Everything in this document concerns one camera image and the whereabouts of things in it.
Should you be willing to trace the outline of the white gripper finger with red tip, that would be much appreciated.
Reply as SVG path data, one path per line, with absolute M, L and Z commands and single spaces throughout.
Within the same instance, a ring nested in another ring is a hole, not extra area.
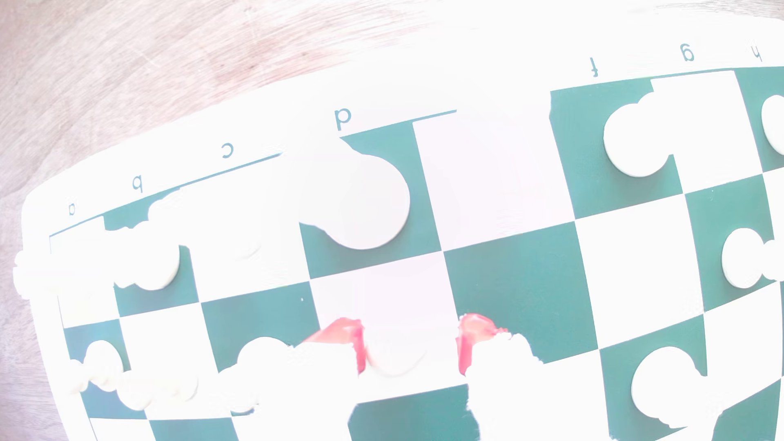
M 252 440 L 349 440 L 365 370 L 364 326 L 341 317 L 289 346 L 258 337 L 240 351 L 241 404 Z
M 521 334 L 465 314 L 456 336 L 466 408 L 481 440 L 590 440 L 558 395 L 556 378 Z

